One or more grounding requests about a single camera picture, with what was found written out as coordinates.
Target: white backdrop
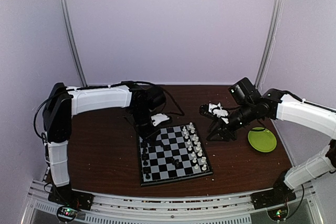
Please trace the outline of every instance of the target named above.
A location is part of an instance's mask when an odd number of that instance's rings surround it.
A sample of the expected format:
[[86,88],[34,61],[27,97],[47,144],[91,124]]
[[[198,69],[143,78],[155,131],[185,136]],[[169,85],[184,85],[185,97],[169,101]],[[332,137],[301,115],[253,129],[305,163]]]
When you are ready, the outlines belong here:
[[254,80],[274,0],[68,0],[89,84]]

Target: chessboard border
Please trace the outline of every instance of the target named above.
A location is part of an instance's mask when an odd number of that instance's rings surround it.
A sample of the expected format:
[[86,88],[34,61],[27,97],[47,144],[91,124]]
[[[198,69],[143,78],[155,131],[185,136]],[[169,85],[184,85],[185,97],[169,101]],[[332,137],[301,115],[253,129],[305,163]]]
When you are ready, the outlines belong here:
[[[198,128],[197,128],[197,125],[192,122],[195,129],[196,129],[196,132],[199,134],[200,132],[198,131]],[[173,127],[181,127],[181,126],[187,126],[189,125],[189,123],[183,123],[183,124],[179,124],[179,125],[170,125],[170,126],[166,126],[166,127],[161,127],[159,128],[158,130],[161,130],[161,129],[166,129],[166,128],[173,128]],[[214,171],[212,169],[212,165],[211,165],[211,162],[209,160],[209,155],[207,154],[206,152],[206,149],[205,149],[205,144],[203,143],[203,140],[201,138],[201,136],[197,135],[198,136],[198,140],[201,142],[202,144],[202,150],[203,150],[203,153],[205,153],[205,156],[207,157],[207,164],[208,164],[208,168],[209,168],[209,171],[206,172],[206,173],[199,173],[199,174],[190,174],[190,175],[186,175],[184,177],[181,177],[181,178],[176,178],[176,179],[171,179],[171,178],[166,178],[166,179],[162,179],[160,181],[153,181],[153,182],[144,182],[143,180],[143,173],[142,173],[142,160],[141,160],[141,149],[140,149],[140,136],[139,134],[137,133],[136,134],[136,145],[137,145],[137,149],[138,149],[138,166],[139,166],[139,179],[140,179],[140,186],[141,187],[144,187],[144,186],[155,186],[155,185],[162,185],[162,184],[169,184],[169,183],[174,183],[174,182],[179,182],[179,181],[182,181],[182,180],[188,180],[188,179],[193,179],[193,178],[199,178],[199,177],[204,177],[204,176],[209,176],[209,175],[213,175]]]

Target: metal frame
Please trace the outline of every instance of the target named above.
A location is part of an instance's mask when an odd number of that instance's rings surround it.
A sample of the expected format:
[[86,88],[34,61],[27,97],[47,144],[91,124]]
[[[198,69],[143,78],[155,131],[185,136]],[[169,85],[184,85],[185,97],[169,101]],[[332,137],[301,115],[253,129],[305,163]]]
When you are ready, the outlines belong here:
[[258,90],[260,90],[261,88],[262,78],[264,77],[265,71],[267,70],[267,63],[269,62],[269,58],[271,55],[274,36],[275,36],[275,32],[279,24],[279,20],[280,20],[279,16],[281,14],[281,7],[283,4],[283,1],[284,0],[274,0],[273,13],[272,13],[271,22],[269,25],[267,40],[266,40],[264,53],[262,55],[263,57],[261,59],[261,63],[260,63],[260,67],[258,70],[258,75],[256,78],[256,83],[255,83],[256,88]]
[[[54,215],[59,207],[48,201],[44,191],[45,182],[33,180],[25,201],[25,210],[21,224],[30,224],[34,210]],[[305,184],[305,199],[315,224],[323,224],[320,206],[311,183]],[[123,223],[123,224],[251,224],[251,214],[267,209],[255,210],[250,195],[255,191],[204,197],[147,198],[127,197],[108,194],[94,194],[91,211],[83,210],[76,218],[84,223]],[[297,199],[301,199],[302,190],[296,190]]]
[[67,0],[60,0],[62,11],[63,11],[63,18],[65,22],[65,27],[67,31],[68,42],[70,46],[70,50],[72,53],[72,57],[74,58],[75,66],[77,73],[79,75],[80,81],[82,86],[87,87],[87,82],[84,76],[83,68],[79,60],[78,51],[75,43],[74,32],[72,31],[72,26],[70,22],[69,10]]

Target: metal pole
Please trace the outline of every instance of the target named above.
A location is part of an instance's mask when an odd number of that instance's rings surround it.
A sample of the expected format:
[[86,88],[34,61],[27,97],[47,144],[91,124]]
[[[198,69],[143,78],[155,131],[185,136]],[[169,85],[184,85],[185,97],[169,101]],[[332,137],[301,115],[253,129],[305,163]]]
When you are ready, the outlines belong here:
[[86,79],[85,79],[85,76],[84,76],[83,68],[80,64],[80,60],[79,60],[79,56],[78,56],[78,51],[77,51],[75,38],[74,38],[74,32],[72,31],[72,27],[71,27],[67,0],[60,0],[60,2],[61,2],[61,6],[62,6],[63,18],[64,18],[65,27],[66,27],[66,31],[67,31],[69,46],[70,46],[70,50],[71,50],[71,53],[72,53],[72,57],[74,58],[73,60],[75,62],[76,70],[77,70],[77,73],[79,75],[82,86],[87,87],[87,82],[86,82]]
[[283,0],[274,0],[273,13],[268,30],[267,40],[255,83],[257,89],[260,89],[262,78],[264,77],[265,71],[267,70],[266,68],[271,53],[272,42],[275,36],[276,28],[279,24],[279,16],[281,12],[282,2]]

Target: black stand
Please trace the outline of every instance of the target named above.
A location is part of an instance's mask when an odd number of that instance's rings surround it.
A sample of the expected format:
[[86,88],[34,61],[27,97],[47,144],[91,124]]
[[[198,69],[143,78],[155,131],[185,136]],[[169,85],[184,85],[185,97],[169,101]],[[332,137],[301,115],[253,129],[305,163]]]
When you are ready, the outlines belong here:
[[73,209],[83,209],[89,211],[93,202],[93,195],[73,191],[70,185],[59,187],[55,190],[52,186],[48,200],[60,205],[66,205]]

